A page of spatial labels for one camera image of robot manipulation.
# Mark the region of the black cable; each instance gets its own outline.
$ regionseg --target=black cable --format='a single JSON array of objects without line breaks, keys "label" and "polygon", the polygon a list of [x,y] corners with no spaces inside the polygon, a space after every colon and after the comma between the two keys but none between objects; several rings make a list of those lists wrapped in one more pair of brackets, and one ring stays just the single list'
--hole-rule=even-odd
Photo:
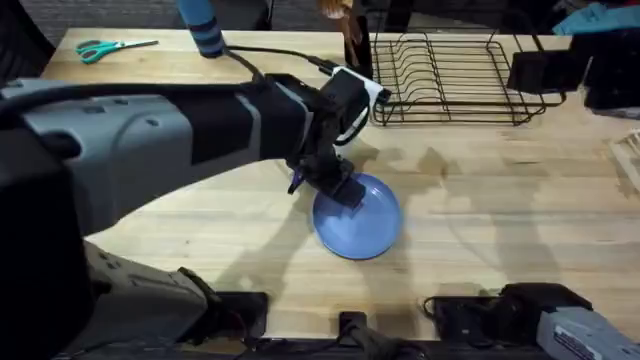
[{"label": "black cable", "polygon": [[263,47],[237,46],[237,45],[227,46],[227,49],[236,50],[236,51],[267,52],[267,53],[273,53],[273,54],[292,55],[292,56],[303,58],[308,61],[311,61],[310,59],[312,58],[312,56],[309,56],[307,54],[303,54],[301,52],[294,51],[294,50],[271,49],[271,48],[263,48]]},{"label": "black cable", "polygon": [[243,58],[242,56],[234,53],[233,51],[231,51],[233,49],[229,49],[229,47],[227,47],[224,51],[224,53],[232,58],[233,60],[239,62],[240,64],[242,64],[242,66],[244,66],[245,68],[247,68],[247,70],[249,70],[251,72],[251,75],[253,77],[253,82],[255,83],[261,83],[261,82],[266,82],[267,80],[264,78],[264,75],[262,75],[262,72],[260,72],[260,70],[258,70],[258,68],[253,65],[249,60]]},{"label": "black cable", "polygon": [[263,48],[263,47],[254,47],[254,46],[237,46],[237,45],[227,46],[227,49],[236,50],[236,51],[266,52],[266,53],[272,53],[272,54],[297,56],[299,58],[307,60],[313,65],[316,65],[321,72],[329,76],[331,76],[333,69],[338,66],[338,64],[334,63],[331,60],[323,60],[317,56],[303,54],[301,52],[294,51],[294,50],[272,49],[272,48]]},{"label": "black cable", "polygon": [[36,90],[0,102],[0,119],[9,113],[21,114],[36,107],[58,101],[79,100],[89,97],[115,95],[177,95],[193,94],[198,91],[245,92],[261,84],[218,84],[218,85],[176,85],[176,84],[91,84],[65,86]]}]

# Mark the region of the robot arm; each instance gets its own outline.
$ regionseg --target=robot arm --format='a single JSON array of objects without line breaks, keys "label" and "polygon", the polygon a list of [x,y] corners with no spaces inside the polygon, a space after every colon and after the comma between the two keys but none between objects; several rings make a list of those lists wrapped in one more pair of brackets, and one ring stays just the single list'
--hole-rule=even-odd
[{"label": "robot arm", "polygon": [[[319,191],[355,207],[364,190],[333,143],[381,87],[365,88],[368,80],[346,71],[321,90],[290,75],[268,80],[262,86],[182,91],[168,85],[173,91],[158,95],[56,102],[22,118],[71,171],[83,235],[107,229],[173,190],[266,159],[286,159]],[[65,87],[17,80],[0,93],[11,99]]]}]

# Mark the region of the wire dish rack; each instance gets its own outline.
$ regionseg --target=wire dish rack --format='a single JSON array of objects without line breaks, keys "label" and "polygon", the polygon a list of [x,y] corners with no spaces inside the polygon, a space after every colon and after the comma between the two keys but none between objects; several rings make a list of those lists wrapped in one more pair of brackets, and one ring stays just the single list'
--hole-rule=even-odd
[{"label": "wire dish rack", "polygon": [[[504,19],[513,17],[516,20],[510,21],[522,24],[527,21],[525,15],[486,10],[439,12],[426,19],[433,26],[385,33],[387,15],[387,10],[380,9],[367,13],[370,29],[375,29],[371,40],[374,80],[392,92],[387,104],[376,105],[376,123],[517,126],[564,102],[564,94],[532,95],[507,88],[513,53],[544,51],[535,33],[503,35],[498,26],[478,24],[486,19],[504,24]],[[478,16],[483,20],[474,21]]]}]

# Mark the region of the white label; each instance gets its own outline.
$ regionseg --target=white label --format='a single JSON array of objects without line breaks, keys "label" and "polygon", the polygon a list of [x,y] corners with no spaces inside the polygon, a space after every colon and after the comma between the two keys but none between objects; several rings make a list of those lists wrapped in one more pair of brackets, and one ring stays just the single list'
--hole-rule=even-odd
[{"label": "white label", "polygon": [[554,329],[553,339],[582,360],[602,360],[602,354],[559,325]]}]

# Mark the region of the blue bowl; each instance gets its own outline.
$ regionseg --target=blue bowl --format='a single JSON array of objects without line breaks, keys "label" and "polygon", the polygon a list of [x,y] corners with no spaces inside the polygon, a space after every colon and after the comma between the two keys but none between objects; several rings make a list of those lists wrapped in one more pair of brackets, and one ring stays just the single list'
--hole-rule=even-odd
[{"label": "blue bowl", "polygon": [[353,260],[371,259],[396,241],[402,212],[382,181],[367,174],[353,177],[366,188],[360,206],[352,210],[318,193],[313,201],[313,226],[322,243],[335,254]]}]

